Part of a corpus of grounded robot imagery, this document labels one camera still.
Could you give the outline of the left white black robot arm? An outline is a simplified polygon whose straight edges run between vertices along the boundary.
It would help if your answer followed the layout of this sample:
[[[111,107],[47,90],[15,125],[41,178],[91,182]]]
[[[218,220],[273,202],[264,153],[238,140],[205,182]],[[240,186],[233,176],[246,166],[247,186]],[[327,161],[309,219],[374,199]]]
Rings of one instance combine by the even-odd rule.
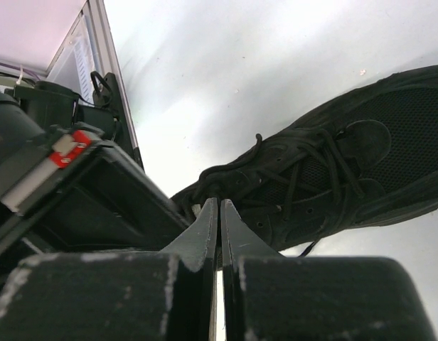
[[[187,228],[144,173],[117,78],[91,80],[92,105],[46,81],[0,93],[0,256],[157,251]]]

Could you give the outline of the black sneaker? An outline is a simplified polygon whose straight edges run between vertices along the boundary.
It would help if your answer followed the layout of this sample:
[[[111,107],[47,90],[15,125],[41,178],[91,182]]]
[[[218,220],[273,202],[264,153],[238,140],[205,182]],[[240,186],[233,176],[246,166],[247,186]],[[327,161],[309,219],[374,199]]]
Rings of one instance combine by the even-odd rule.
[[[342,94],[204,170],[173,196],[189,221],[215,197],[277,251],[438,209],[438,65]]]

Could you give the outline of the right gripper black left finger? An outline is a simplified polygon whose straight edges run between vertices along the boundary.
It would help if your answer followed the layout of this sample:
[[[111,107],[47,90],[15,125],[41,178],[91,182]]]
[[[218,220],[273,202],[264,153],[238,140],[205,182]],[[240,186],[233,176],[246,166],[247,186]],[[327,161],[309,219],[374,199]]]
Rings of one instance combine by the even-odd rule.
[[[0,293],[0,340],[213,340],[218,201],[158,252],[30,256]]]

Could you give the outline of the black shoelace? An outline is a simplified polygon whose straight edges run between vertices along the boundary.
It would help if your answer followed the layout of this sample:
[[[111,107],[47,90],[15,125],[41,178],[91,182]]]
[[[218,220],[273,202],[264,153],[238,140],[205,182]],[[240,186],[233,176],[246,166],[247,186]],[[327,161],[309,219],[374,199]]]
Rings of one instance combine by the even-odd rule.
[[[229,164],[203,171],[183,208],[229,199],[258,237],[277,251],[309,243],[341,228],[352,200],[361,200],[358,164],[326,130],[282,132]]]

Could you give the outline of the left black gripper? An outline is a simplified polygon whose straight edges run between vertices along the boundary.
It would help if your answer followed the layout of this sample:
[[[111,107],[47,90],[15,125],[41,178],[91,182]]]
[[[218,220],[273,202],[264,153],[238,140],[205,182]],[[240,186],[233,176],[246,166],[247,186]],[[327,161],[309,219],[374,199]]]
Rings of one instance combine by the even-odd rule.
[[[42,252],[158,251],[187,226],[143,170],[86,124],[54,126],[0,165],[0,255],[22,237]]]

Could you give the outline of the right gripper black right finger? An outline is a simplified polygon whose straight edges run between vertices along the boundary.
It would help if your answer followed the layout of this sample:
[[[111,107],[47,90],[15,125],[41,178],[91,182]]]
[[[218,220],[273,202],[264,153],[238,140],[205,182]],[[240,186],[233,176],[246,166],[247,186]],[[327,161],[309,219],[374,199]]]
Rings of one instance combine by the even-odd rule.
[[[434,340],[408,272],[384,257],[286,257],[220,206],[228,340]]]

